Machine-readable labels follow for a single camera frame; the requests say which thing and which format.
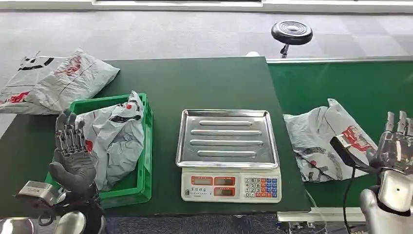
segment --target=green crate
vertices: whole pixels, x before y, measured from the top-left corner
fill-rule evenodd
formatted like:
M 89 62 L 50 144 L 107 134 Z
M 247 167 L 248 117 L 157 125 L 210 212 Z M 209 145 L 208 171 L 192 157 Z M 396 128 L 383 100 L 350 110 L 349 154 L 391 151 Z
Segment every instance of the green crate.
M 147 202 L 150 200 L 152 195 L 151 172 L 153 115 L 148 99 L 146 98 L 146 94 L 139 94 L 139 96 L 145 107 L 142 119 L 142 127 L 145 134 L 145 147 L 138 159 L 135 170 L 119 181 L 109 192 L 101 192 L 99 194 L 103 208 Z M 124 103 L 128 100 L 128 97 L 129 95 L 121 95 L 74 101 L 70 105 L 70 110 L 75 114 L 82 114 L 100 108 L 117 105 L 119 103 Z M 50 173 L 47 174 L 45 182 L 60 188 L 60 185 L 52 179 Z

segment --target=white plastic bag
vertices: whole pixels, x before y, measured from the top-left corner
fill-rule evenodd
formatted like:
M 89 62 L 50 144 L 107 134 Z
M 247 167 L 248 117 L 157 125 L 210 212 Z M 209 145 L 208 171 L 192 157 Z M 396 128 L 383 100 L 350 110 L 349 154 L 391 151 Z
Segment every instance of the white plastic bag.
M 93 98 L 119 72 L 77 49 L 29 92 L 26 101 L 62 112 L 76 100 Z
M 94 157 L 98 190 L 110 190 L 135 169 L 144 147 L 143 108 L 132 91 L 128 102 L 77 116 L 76 123 L 85 121 L 83 132 Z
M 299 116 L 284 115 L 303 181 L 323 182 L 351 177 L 352 168 L 344 164 L 330 145 L 334 136 L 344 134 L 352 142 L 349 151 L 366 164 L 367 149 L 377 150 L 373 140 L 339 102 L 328 99 L 328 103 L 328 108 L 322 106 Z M 362 175 L 365 173 L 356 170 L 356 177 Z
M 17 73 L 0 92 L 0 113 L 5 114 L 58 114 L 44 106 L 25 101 L 37 82 L 58 68 L 65 58 L 32 56 L 25 58 Z

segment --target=digital scale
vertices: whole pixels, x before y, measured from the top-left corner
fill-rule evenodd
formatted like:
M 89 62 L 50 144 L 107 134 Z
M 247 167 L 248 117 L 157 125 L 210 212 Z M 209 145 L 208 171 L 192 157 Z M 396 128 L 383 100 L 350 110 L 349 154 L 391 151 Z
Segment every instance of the digital scale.
M 176 165 L 184 201 L 277 203 L 281 172 L 267 111 L 184 110 Z

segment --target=green tabletop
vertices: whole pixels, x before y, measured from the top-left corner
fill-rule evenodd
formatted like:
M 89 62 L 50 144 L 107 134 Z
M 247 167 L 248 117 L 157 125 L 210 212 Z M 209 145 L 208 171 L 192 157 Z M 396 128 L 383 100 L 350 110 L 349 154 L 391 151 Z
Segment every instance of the green tabletop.
M 108 215 L 251 214 L 309 211 L 294 153 L 264 58 L 194 58 L 110 61 L 121 69 L 96 97 L 148 95 L 153 110 L 152 198 L 108 209 Z M 271 114 L 282 172 L 278 204 L 184 202 L 175 165 L 181 112 L 186 108 L 259 109 Z M 19 115 L 0 140 L 0 217 L 28 215 L 15 200 L 27 180 L 43 181 L 54 149 L 56 116 Z
M 283 113 L 298 115 L 334 98 L 376 142 L 387 112 L 413 116 L 413 59 L 274 61 L 268 67 Z M 354 180 L 347 205 L 358 207 L 359 193 L 375 183 L 365 175 Z M 305 183 L 319 207 L 341 207 L 346 181 Z

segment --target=metal tray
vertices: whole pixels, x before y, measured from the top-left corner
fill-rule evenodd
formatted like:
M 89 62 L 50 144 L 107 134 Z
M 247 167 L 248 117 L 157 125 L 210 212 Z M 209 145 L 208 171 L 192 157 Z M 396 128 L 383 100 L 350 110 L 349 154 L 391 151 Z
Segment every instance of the metal tray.
M 256 169 L 278 167 L 270 114 L 256 110 L 184 110 L 176 165 Z

